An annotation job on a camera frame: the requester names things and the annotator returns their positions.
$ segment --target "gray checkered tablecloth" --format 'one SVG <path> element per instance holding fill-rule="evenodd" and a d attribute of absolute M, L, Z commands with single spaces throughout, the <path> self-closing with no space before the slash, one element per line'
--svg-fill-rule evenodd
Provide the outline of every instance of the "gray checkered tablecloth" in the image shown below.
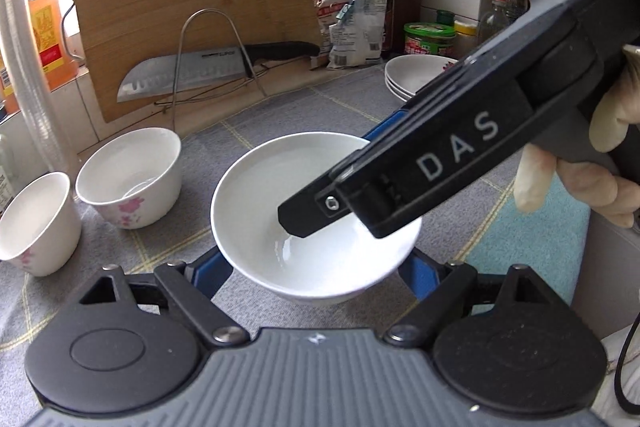
<path fill-rule="evenodd" d="M 400 105 L 386 89 L 379 66 L 276 96 L 183 140 L 180 198 L 157 223 L 118 230 L 80 205 L 80 244 L 59 272 L 36 279 L 0 263 L 0 426 L 22 425 L 38 410 L 24 374 L 25 351 L 69 292 L 94 270 L 114 263 L 127 273 L 142 273 L 174 259 L 196 259 L 213 246 L 209 207 L 216 184 L 247 150 L 310 130 L 363 136 Z M 465 258 L 510 198 L 516 162 L 512 158 L 430 212 L 417 246 L 440 261 Z M 281 300 L 234 273 L 214 302 L 252 333 L 260 326 L 381 330 L 407 310 L 414 297 L 394 275 L 356 299 L 316 309 Z"/>

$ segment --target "pink flower pattern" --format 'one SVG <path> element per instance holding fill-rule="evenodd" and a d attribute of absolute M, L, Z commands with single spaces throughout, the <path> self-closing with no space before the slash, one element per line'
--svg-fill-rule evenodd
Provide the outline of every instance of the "pink flower pattern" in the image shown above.
<path fill-rule="evenodd" d="M 144 200 L 145 198 L 133 198 L 118 205 L 119 210 L 123 213 L 120 216 L 120 225 L 122 227 L 128 229 L 140 221 L 140 216 L 136 215 L 136 210 L 140 208 L 140 204 Z"/>
<path fill-rule="evenodd" d="M 31 257 L 34 257 L 34 253 L 29 248 L 20 254 L 20 262 L 22 266 L 29 266 L 31 264 Z"/>
<path fill-rule="evenodd" d="M 132 200 L 127 201 L 126 203 L 122 203 L 118 205 L 118 208 L 121 212 L 126 214 L 133 214 L 136 210 L 140 208 L 140 204 L 145 200 L 145 198 L 133 198 Z"/>

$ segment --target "white ceramic bowl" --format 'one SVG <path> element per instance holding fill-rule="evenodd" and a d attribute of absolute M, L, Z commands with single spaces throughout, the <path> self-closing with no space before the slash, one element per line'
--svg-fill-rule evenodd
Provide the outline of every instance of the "white ceramic bowl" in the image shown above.
<path fill-rule="evenodd" d="M 386 89 L 391 91 L 392 95 L 394 95 L 396 98 L 399 98 L 403 102 L 408 102 L 411 99 L 411 95 L 409 95 L 409 94 L 405 93 L 404 91 L 398 89 L 394 84 L 389 82 L 389 79 L 388 79 L 387 76 L 385 76 L 385 86 L 386 86 Z"/>
<path fill-rule="evenodd" d="M 304 239 L 278 222 L 281 203 L 367 143 L 345 134 L 292 134 L 234 163 L 211 203 L 211 228 L 229 263 L 277 295 L 312 305 L 351 299 L 396 270 L 414 247 L 421 219 L 384 239 L 353 214 Z"/>
<path fill-rule="evenodd" d="M 80 169 L 76 193 L 112 225 L 141 229 L 164 216 L 180 194 L 180 138 L 150 127 L 94 153 Z"/>
<path fill-rule="evenodd" d="M 0 260 L 37 277 L 60 269 L 74 253 L 82 222 L 71 181 L 51 172 L 27 185 L 0 219 Z"/>
<path fill-rule="evenodd" d="M 394 87 L 413 96 L 456 62 L 438 55 L 401 55 L 386 63 L 385 76 Z"/>

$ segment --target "cooking oil bottle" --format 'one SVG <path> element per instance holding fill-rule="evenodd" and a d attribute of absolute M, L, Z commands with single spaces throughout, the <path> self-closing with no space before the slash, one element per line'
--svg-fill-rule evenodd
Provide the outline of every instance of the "cooking oil bottle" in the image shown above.
<path fill-rule="evenodd" d="M 29 0 L 31 26 L 49 89 L 66 84 L 78 74 L 78 64 L 66 54 L 60 31 L 59 0 Z"/>

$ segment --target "human hand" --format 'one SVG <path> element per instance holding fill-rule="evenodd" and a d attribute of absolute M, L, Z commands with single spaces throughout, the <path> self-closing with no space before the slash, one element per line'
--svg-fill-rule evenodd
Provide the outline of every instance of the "human hand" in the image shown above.
<path fill-rule="evenodd" d="M 589 138 L 598 152 L 609 152 L 626 137 L 630 124 L 640 123 L 640 47 L 623 48 L 627 64 L 593 113 Z M 525 146 L 513 187 L 517 208 L 538 210 L 545 202 L 554 173 L 567 192 L 623 228 L 634 224 L 640 208 L 640 186 L 614 176 L 593 163 L 569 163 L 533 144 Z"/>

